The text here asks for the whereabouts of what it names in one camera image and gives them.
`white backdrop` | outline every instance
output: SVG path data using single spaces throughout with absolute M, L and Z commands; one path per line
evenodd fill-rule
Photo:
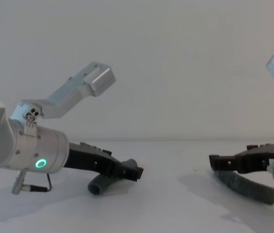
M 91 61 L 117 82 L 44 125 L 71 140 L 274 137 L 273 0 L 0 0 L 0 100 Z

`white robot link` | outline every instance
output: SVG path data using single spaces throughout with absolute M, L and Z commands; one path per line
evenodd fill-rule
M 0 102 L 0 168 L 19 171 L 13 194 L 49 192 L 52 189 L 49 174 L 63 167 L 98 172 L 108 179 L 140 179 L 143 168 L 121 163 L 110 151 L 70 143 L 63 132 L 36 123 L 39 117 L 62 117 L 83 98 L 99 96 L 114 82 L 109 66 L 92 62 L 46 99 L 19 102 L 10 118 Z M 46 173 L 49 187 L 24 184 L 27 172 Z

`green led ring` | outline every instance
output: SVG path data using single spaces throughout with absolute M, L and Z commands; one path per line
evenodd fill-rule
M 35 167 L 36 168 L 43 168 L 45 167 L 47 164 L 46 159 L 39 159 L 36 163 L 35 163 Z

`white table surface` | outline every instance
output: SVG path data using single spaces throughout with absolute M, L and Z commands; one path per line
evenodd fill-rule
M 144 167 L 137 182 L 123 181 L 94 197 L 90 171 L 64 168 L 47 194 L 11 194 L 16 171 L 0 169 L 0 232 L 4 233 L 273 233 L 274 205 L 243 198 L 213 178 L 209 154 L 233 155 L 266 142 L 97 142 L 120 160 Z M 266 172 L 246 175 L 274 186 Z M 47 185 L 44 174 L 27 183 Z

